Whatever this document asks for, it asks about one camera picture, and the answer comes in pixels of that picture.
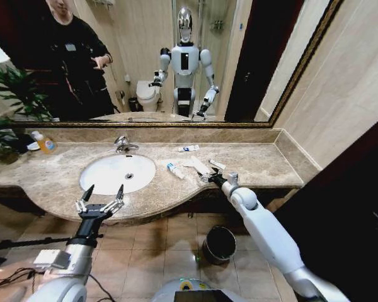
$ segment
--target tile floor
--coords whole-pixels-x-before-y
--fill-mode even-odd
[[[221,266],[209,264],[202,255],[202,243],[214,225],[228,227],[236,236],[237,251],[233,259]],[[47,215],[37,218],[19,240],[42,237],[68,237],[77,223]],[[150,301],[167,281],[179,277],[199,278],[215,288],[226,288],[252,302],[294,302],[282,275],[264,260],[240,220],[214,214],[179,214],[139,226],[102,226],[91,273],[117,301]],[[63,248],[53,243],[46,249]],[[0,268],[0,277],[19,267],[30,266],[42,247],[12,249]],[[32,293],[31,281],[17,284]],[[105,294],[90,278],[88,301]]]

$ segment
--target chrome robot head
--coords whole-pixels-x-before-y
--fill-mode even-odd
[[[178,28],[182,43],[188,43],[190,41],[192,26],[192,13],[188,8],[181,8],[178,13]]]

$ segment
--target black trash can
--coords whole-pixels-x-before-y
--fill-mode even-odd
[[[129,98],[129,108],[131,112],[143,111],[143,106],[140,105],[137,98]]]
[[[203,241],[203,253],[212,264],[223,264],[234,255],[237,247],[234,234],[223,226],[213,227]]]

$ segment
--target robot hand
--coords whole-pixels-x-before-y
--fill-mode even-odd
[[[154,80],[153,80],[152,83],[149,84],[149,87],[151,87],[151,86],[162,87],[164,81],[166,80],[166,78],[168,76],[168,73],[165,72],[165,71],[162,71],[162,70],[156,70],[156,71],[154,71],[154,74],[155,74]]]
[[[210,107],[210,105],[214,102],[214,98],[217,93],[219,93],[219,88],[217,86],[210,87],[210,89],[206,92],[206,95],[204,96],[203,104],[200,107],[200,110],[197,111],[195,114],[203,118],[206,118],[206,111]]]

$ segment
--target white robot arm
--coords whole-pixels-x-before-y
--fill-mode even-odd
[[[149,84],[149,86],[159,86],[162,87],[164,84],[164,81],[168,77],[168,66],[171,62],[171,51],[168,48],[161,49],[161,53],[159,56],[159,61],[161,68],[160,70],[154,71],[155,76],[152,83]]]
[[[212,56],[210,54],[210,50],[203,49],[200,52],[200,61],[206,73],[206,78],[209,81],[210,88],[204,96],[203,104],[200,107],[200,111],[197,112],[196,114],[199,116],[205,117],[206,116],[205,112],[213,103],[215,95],[219,93],[219,88],[214,85],[214,72],[213,72]]]
[[[293,238],[275,216],[261,205],[255,192],[238,186],[237,173],[232,172],[228,179],[224,179],[216,171],[206,179],[215,182],[222,189],[243,217],[246,229],[263,256],[282,272],[294,291],[305,298],[319,297],[327,302],[349,302],[336,286],[313,274],[305,266]]]
[[[108,204],[86,204],[94,189],[92,185],[76,208],[82,222],[65,250],[42,250],[35,259],[37,267],[46,268],[43,284],[27,302],[84,302],[85,284],[91,272],[92,254],[102,221],[112,217],[123,205],[123,185],[116,198]]]

